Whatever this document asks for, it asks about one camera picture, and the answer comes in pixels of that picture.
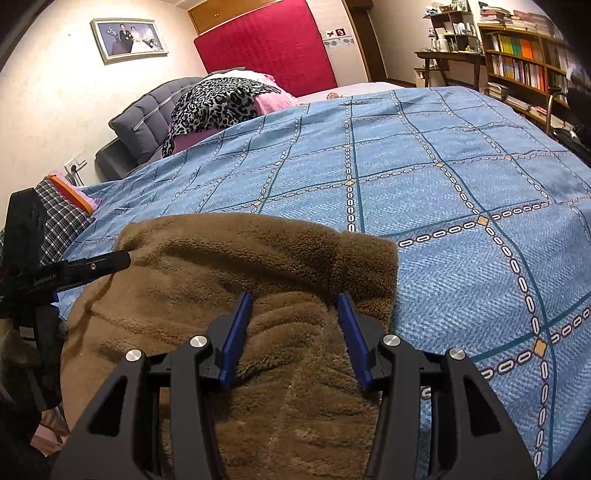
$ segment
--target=electrical outlet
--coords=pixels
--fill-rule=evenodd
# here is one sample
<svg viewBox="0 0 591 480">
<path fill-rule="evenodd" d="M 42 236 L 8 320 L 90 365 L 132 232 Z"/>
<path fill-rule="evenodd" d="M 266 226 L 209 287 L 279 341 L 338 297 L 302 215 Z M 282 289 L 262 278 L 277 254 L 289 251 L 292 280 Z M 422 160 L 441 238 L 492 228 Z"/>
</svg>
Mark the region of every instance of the electrical outlet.
<svg viewBox="0 0 591 480">
<path fill-rule="evenodd" d="M 82 157 L 82 154 L 78 153 L 77 156 L 64 165 L 64 168 L 66 169 L 66 173 L 72 173 L 72 165 L 76 166 L 76 171 L 80 171 L 83 167 L 86 167 L 87 163 L 88 162 Z"/>
</svg>

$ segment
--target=cable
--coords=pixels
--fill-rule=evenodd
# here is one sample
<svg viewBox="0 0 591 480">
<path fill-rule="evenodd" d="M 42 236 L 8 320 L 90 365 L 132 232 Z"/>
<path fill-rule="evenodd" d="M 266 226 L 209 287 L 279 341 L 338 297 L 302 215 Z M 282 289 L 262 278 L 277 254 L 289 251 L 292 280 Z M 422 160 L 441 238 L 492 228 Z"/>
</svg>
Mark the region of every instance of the cable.
<svg viewBox="0 0 591 480">
<path fill-rule="evenodd" d="M 78 173 L 78 169 L 76 168 L 76 166 L 72 165 L 71 170 L 72 170 L 72 175 L 74 175 L 74 178 L 77 179 L 78 182 L 80 182 L 79 185 L 75 185 L 75 186 L 83 187 L 84 182 L 80 178 L 80 174 Z"/>
</svg>

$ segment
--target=blue bedspread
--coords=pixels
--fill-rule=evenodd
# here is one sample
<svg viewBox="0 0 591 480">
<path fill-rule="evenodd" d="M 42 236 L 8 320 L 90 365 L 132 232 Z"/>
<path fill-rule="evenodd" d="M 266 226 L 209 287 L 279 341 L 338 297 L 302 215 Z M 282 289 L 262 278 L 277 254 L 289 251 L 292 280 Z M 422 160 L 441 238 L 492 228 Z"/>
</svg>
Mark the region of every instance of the blue bedspread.
<svg viewBox="0 0 591 480">
<path fill-rule="evenodd" d="M 254 119 L 93 187 L 96 222 L 66 257 L 110 251 L 130 222 L 193 212 L 389 238 L 392 328 L 418 348 L 465 349 L 543 474 L 591 407 L 590 183 L 581 161 L 496 100 L 395 90 Z M 79 292 L 62 295 L 64 315 Z"/>
</svg>

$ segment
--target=groom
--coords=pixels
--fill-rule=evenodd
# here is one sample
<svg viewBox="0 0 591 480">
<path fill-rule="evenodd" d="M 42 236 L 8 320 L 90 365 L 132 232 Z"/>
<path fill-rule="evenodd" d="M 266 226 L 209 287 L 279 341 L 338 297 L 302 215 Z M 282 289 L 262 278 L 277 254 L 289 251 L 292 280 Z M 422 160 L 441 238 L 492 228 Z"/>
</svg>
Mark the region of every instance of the groom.
<svg viewBox="0 0 591 480">
<path fill-rule="evenodd" d="M 119 41 L 123 45 L 123 48 L 127 53 L 131 53 L 131 47 L 134 45 L 134 38 L 131 35 L 131 32 L 125 28 L 125 25 L 120 25 L 121 30 L 119 30 Z"/>
</svg>

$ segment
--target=desk leg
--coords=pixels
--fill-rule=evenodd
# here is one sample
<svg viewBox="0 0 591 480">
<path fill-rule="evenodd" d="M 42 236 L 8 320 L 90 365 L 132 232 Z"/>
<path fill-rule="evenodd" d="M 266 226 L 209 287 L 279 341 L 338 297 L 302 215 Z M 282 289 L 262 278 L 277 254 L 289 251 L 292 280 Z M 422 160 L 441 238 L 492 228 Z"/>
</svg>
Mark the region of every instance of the desk leg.
<svg viewBox="0 0 591 480">
<path fill-rule="evenodd" d="M 445 70 L 441 66 L 441 63 L 439 62 L 439 60 L 435 60 L 435 61 L 437 62 L 437 68 L 441 72 L 441 76 L 443 78 L 443 83 L 445 83 L 446 87 L 449 87 L 449 82 L 447 81 L 447 75 L 445 75 Z"/>
<path fill-rule="evenodd" d="M 480 62 L 474 64 L 474 90 L 480 91 Z"/>
<path fill-rule="evenodd" d="M 429 86 L 429 64 L 431 63 L 430 59 L 425 59 L 425 88 Z"/>
</svg>

